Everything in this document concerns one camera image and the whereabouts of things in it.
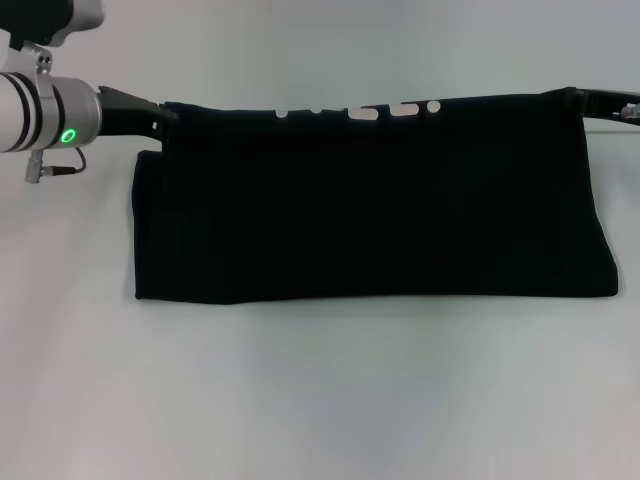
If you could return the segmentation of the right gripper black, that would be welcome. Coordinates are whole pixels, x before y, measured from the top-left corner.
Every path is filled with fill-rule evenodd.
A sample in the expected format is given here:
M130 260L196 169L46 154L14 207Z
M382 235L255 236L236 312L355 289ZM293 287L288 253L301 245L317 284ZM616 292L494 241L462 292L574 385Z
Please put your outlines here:
M566 104L580 117L597 117L611 121L638 121L639 94L620 91L566 89Z

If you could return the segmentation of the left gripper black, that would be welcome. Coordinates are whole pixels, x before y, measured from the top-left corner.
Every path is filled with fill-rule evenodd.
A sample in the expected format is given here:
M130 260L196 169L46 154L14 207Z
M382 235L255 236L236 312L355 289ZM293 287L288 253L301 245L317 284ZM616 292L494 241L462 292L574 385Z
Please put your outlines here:
M100 86L97 98L101 107L99 136L141 136L155 138L165 150L179 125L179 114L168 104L159 105L114 88Z

